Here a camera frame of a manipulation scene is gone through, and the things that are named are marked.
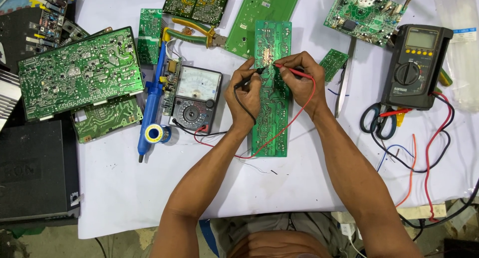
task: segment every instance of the digital multimeter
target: digital multimeter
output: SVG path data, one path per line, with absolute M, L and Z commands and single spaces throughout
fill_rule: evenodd
M 429 110 L 434 104 L 431 93 L 454 33 L 442 27 L 414 24 L 402 25 L 398 30 L 381 103 Z

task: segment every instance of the solder wire spool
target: solder wire spool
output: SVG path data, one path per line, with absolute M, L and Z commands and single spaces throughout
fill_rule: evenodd
M 171 138 L 171 129 L 165 125 L 156 123 L 148 125 L 145 130 L 145 139 L 150 144 L 166 143 Z

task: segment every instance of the man's right hand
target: man's right hand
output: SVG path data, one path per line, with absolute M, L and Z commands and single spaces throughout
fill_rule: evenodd
M 284 65 L 280 68 L 281 77 L 283 81 L 289 86 L 293 92 L 295 101 L 303 107 L 311 96 L 313 89 L 313 81 L 309 78 L 297 79 L 288 68 L 296 68 L 302 66 L 304 73 L 311 75 L 316 82 L 316 90 L 311 98 L 311 101 L 304 108 L 311 119 L 315 115 L 329 111 L 326 104 L 326 94 L 324 87 L 324 69 L 315 62 L 315 60 L 306 51 L 302 53 L 291 55 L 274 62 L 275 64 Z

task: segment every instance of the hand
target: hand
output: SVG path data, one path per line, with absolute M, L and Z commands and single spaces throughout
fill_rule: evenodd
M 280 68 L 283 81 L 289 86 L 293 92 L 295 101 L 303 107 L 311 96 L 313 81 L 309 78 L 297 79 L 288 68 L 296 68 L 302 66 L 304 73 L 311 75 L 316 82 L 316 90 L 311 101 L 304 108 L 311 119 L 323 111 L 329 111 L 326 104 L 326 93 L 324 87 L 324 69 L 315 62 L 315 60 L 306 51 L 302 53 L 284 57 L 274 62 L 275 64 L 284 65 Z
M 250 69 L 253 63 L 254 58 L 250 58 L 233 73 L 230 84 L 225 92 L 226 103 L 228 104 L 233 117 L 233 125 L 231 128 L 237 129 L 245 133 L 245 135 L 247 135 L 253 128 L 254 121 L 248 112 L 246 112 L 236 100 L 234 96 L 234 86 L 243 80 L 243 78 L 251 76 L 249 84 L 237 89 L 236 95 L 243 106 L 248 109 L 254 118 L 257 118 L 260 113 L 261 79 L 260 76 L 255 73 L 256 69 Z

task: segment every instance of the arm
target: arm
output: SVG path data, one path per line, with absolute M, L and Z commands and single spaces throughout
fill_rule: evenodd
M 307 53 L 292 55 L 276 63 L 294 68 L 303 66 L 316 81 L 316 91 L 305 111 L 321 138 L 326 167 L 334 190 L 356 220 L 370 258 L 422 257 L 401 221 L 382 178 L 357 149 L 326 104 L 324 70 Z M 313 82 L 298 80 L 287 68 L 281 76 L 303 106 L 311 95 Z
M 224 94 L 233 116 L 233 125 L 220 142 L 196 163 L 176 188 L 163 210 L 158 232 L 150 254 L 156 257 L 199 257 L 196 224 L 218 193 L 226 171 L 253 127 L 253 120 L 241 108 L 233 95 L 233 86 L 251 75 L 251 82 L 237 90 L 241 103 L 255 116 L 260 111 L 260 77 L 249 70 L 254 59 L 246 61 L 234 72 Z

